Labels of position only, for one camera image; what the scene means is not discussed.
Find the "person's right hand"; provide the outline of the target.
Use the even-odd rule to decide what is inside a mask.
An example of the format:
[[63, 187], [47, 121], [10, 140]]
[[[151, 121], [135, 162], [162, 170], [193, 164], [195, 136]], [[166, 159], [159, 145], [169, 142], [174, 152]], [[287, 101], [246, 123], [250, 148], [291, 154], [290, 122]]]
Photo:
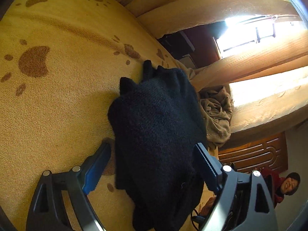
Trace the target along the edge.
[[215, 199], [216, 199], [216, 196], [209, 198], [209, 200], [206, 202], [206, 204], [202, 207], [202, 209], [199, 213], [200, 216], [205, 217], [209, 214], [209, 212], [210, 212], [210, 210], [211, 210], [211, 208], [212, 208], [212, 206], [215, 202]]

